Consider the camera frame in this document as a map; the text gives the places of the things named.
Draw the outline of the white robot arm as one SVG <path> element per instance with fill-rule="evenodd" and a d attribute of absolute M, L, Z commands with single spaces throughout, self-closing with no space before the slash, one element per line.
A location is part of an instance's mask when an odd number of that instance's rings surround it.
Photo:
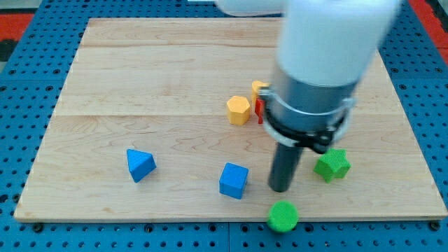
<path fill-rule="evenodd" d="M 235 17 L 282 14 L 274 71 L 258 96 L 277 142 L 268 183 L 289 189 L 305 148 L 323 154 L 347 132 L 353 93 L 396 17 L 394 0 L 217 0 Z"/>

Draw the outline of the yellow block behind arm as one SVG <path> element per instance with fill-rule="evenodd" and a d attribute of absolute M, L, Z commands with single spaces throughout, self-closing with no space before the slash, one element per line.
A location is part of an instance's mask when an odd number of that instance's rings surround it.
<path fill-rule="evenodd" d="M 269 87 L 270 84 L 262 82 L 260 80 L 254 80 L 251 84 L 251 103 L 253 106 L 256 105 L 256 99 L 258 97 L 259 90 L 261 88 Z"/>

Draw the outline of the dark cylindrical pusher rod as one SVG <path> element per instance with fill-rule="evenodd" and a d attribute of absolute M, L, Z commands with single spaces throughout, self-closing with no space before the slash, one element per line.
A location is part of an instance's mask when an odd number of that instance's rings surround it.
<path fill-rule="evenodd" d="M 302 147 L 277 144 L 268 178 L 268 184 L 273 191 L 282 193 L 290 188 L 302 152 Z"/>

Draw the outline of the red block behind arm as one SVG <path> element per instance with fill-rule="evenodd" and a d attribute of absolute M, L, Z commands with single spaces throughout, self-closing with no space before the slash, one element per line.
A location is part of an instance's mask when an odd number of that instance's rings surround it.
<path fill-rule="evenodd" d="M 263 113 L 264 113 L 265 102 L 257 98 L 255 100 L 255 114 L 258 117 L 258 124 L 263 124 Z"/>

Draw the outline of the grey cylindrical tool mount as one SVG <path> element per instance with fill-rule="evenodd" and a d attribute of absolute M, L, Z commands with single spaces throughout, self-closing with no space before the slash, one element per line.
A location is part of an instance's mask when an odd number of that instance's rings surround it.
<path fill-rule="evenodd" d="M 293 77 L 274 64 L 272 82 L 260 90 L 265 102 L 263 127 L 276 140 L 276 151 L 309 148 L 323 154 L 347 130 L 356 82 L 319 85 Z"/>

